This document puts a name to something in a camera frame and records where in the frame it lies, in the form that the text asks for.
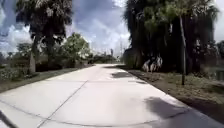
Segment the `paved road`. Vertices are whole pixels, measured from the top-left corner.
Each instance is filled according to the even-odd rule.
[[[223,128],[114,65],[2,93],[0,109],[19,128]]]

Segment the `bush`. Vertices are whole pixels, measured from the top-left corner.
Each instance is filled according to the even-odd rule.
[[[45,72],[45,71],[60,70],[60,69],[62,69],[62,66],[56,62],[55,63],[51,62],[49,64],[47,61],[45,61],[42,63],[38,63],[36,65],[37,72]]]
[[[28,68],[5,68],[0,69],[0,81],[16,81],[29,75]]]
[[[125,50],[123,60],[128,68],[140,69],[143,65],[141,53],[133,48]]]

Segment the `tree trunk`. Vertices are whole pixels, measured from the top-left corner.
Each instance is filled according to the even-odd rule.
[[[181,29],[181,36],[182,36],[182,85],[185,85],[185,75],[186,75],[186,39],[184,35],[184,28],[183,28],[183,20],[180,16],[180,29]]]
[[[30,54],[30,73],[33,74],[36,72],[36,54],[37,54],[37,44],[38,44],[38,37],[34,37],[34,41],[31,48]]]
[[[33,74],[35,72],[36,72],[36,61],[35,61],[34,53],[33,53],[33,51],[31,51],[31,54],[30,54],[30,73]]]

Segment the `palm tree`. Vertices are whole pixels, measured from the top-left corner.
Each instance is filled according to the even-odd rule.
[[[54,44],[66,37],[65,25],[72,22],[72,0],[18,0],[16,13],[17,22],[30,26],[30,71],[35,72],[37,45],[45,43],[50,55]]]
[[[204,53],[196,56],[195,46],[200,42],[200,47],[206,51],[214,40],[218,10],[212,2],[128,0],[124,20],[130,32],[131,47],[138,49],[145,61],[161,55],[163,67],[166,70],[176,67],[177,71],[182,71],[183,78],[191,69],[190,63],[193,63],[192,69],[198,71],[195,60],[203,62]]]

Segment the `shrub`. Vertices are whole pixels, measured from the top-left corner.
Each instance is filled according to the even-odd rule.
[[[15,81],[29,75],[28,68],[5,68],[0,69],[0,81]]]

